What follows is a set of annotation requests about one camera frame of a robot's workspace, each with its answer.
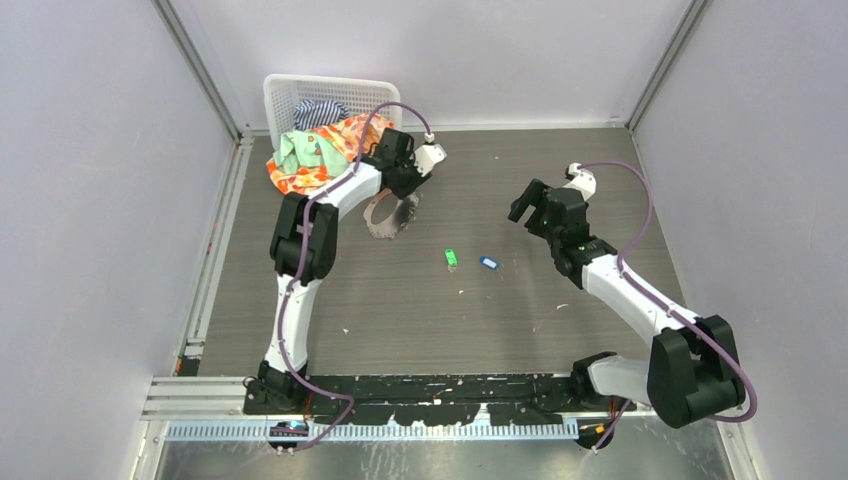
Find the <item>green key tag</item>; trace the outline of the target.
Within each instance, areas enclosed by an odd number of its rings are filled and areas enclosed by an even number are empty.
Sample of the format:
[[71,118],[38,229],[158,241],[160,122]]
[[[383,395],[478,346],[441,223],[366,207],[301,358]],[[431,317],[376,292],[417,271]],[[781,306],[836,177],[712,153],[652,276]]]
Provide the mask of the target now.
[[458,258],[453,249],[446,249],[444,251],[444,255],[449,269],[455,269],[458,267]]

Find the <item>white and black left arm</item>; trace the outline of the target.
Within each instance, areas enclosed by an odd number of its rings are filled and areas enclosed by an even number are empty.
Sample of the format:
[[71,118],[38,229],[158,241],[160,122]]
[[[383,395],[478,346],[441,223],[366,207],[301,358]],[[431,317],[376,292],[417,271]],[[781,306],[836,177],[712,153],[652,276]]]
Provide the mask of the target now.
[[245,413],[302,413],[313,395],[341,400],[306,378],[312,311],[335,264],[339,223],[383,191],[400,200],[414,194],[446,158],[433,135],[415,145],[411,135],[387,129],[327,186],[284,196],[269,248],[278,286],[272,338],[256,375],[244,382]]

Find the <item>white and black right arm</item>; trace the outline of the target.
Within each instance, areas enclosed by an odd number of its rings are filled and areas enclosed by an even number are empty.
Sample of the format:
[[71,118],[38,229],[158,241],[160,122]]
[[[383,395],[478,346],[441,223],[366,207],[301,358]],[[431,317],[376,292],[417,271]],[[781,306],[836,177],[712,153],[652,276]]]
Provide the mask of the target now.
[[590,191],[573,178],[562,187],[533,179],[508,218],[529,218],[527,231],[546,241],[559,274],[617,314],[648,346],[638,361],[602,352],[573,365],[571,397],[596,410],[610,397],[650,406],[668,426],[713,418],[754,398],[743,377],[732,327],[700,316],[644,283],[608,242],[591,234]]

